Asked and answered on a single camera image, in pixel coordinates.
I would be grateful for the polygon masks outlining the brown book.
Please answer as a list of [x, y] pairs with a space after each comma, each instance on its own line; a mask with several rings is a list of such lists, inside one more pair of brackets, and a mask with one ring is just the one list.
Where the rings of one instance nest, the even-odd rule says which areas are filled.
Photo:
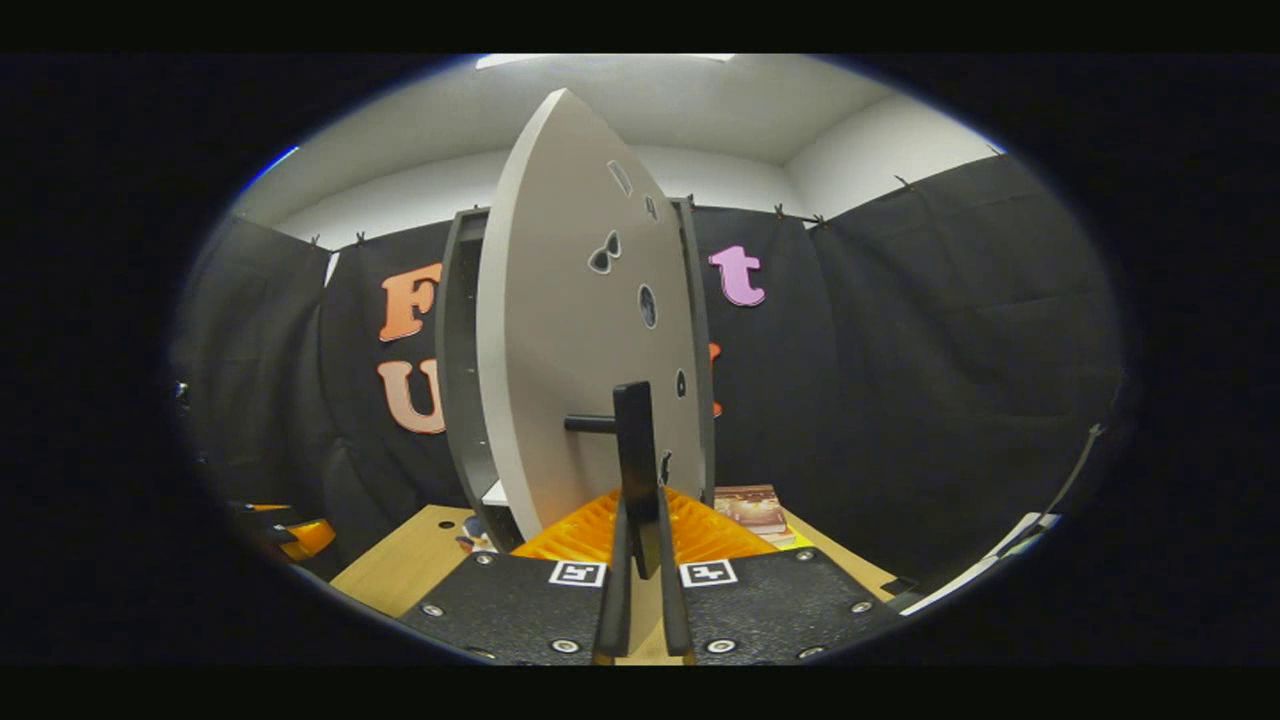
[[719, 486], [714, 507], [756, 536], [778, 536], [788, 532], [785, 509], [771, 484]]

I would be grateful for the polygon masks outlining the white cabinet door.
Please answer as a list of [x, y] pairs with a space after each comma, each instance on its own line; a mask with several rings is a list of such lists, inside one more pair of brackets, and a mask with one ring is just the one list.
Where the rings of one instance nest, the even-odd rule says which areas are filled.
[[712, 478], [710, 359], [678, 206], [581, 97], [550, 92], [500, 173], [477, 273], [477, 374], [498, 479], [525, 538], [622, 486], [614, 411], [645, 382], [655, 465], [700, 498]]

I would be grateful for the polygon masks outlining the ceiling light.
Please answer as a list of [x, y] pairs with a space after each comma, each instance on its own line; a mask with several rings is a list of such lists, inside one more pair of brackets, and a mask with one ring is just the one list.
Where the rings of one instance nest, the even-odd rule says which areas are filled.
[[648, 61], [655, 59], [686, 58], [699, 61], [728, 63], [736, 53], [493, 53], [479, 56], [474, 68], [488, 70], [530, 61]]

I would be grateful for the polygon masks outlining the grey cabinet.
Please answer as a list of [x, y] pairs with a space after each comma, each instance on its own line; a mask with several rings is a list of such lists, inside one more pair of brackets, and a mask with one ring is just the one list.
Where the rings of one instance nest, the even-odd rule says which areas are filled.
[[[699, 270], [699, 247], [694, 224], [694, 196], [669, 199], [675, 209], [685, 270], [690, 283], [692, 329], [695, 337], [695, 392], [703, 461], [694, 482], [694, 497], [710, 501], [716, 487], [716, 421], [707, 320], [705, 293]], [[442, 279], [435, 292], [436, 406], [452, 418], [449, 448], [463, 492], [498, 552], [509, 552], [525, 542], [525, 534], [509, 507], [481, 503], [483, 495], [500, 479], [492, 455], [490, 437], [483, 411], [476, 350], [476, 288], [489, 208], [458, 211], [451, 224], [442, 264]]]

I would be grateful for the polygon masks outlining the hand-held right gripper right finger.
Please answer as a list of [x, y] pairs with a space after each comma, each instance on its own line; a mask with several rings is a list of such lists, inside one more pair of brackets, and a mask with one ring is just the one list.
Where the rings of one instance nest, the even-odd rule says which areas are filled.
[[659, 489], [658, 500], [666, 647], [685, 664], [820, 662], [902, 624], [896, 609], [817, 547], [680, 559], [692, 516], [672, 489]]

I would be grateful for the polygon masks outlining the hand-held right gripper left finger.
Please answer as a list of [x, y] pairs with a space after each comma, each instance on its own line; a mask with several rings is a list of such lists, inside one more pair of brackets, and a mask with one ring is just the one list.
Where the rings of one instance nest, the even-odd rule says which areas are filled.
[[500, 665], [612, 665], [630, 642], [628, 515], [617, 489], [509, 553], [475, 552], [399, 616]]

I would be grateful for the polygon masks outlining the white paper sheet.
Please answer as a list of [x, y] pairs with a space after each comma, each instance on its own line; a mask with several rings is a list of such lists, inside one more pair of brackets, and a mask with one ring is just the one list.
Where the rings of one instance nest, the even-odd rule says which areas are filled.
[[970, 565], [969, 569], [961, 571], [929, 594], [923, 594], [919, 600], [901, 602], [895, 600], [892, 605], [897, 607], [900, 616], [910, 616], [940, 602], [947, 596], [959, 592], [963, 587], [974, 583], [984, 574], [993, 571], [1005, 560], [1025, 553], [1042, 536], [1059, 524], [1061, 516], [1061, 514], [1056, 512], [1028, 512], [989, 552]]

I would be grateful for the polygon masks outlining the black backdrop cloth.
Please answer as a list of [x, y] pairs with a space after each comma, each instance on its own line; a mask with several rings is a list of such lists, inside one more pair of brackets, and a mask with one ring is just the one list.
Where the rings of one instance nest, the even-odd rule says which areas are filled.
[[[1079, 222], [987, 158], [823, 225], [698, 206], [716, 480], [783, 506], [929, 593], [1025, 515], [1066, 512], [1126, 384], [1121, 320]], [[337, 571], [426, 505], [467, 500], [444, 434], [401, 427], [378, 368], [383, 282], [444, 258], [449, 222], [340, 251], [248, 222], [214, 236], [169, 352], [220, 495], [335, 529]]]

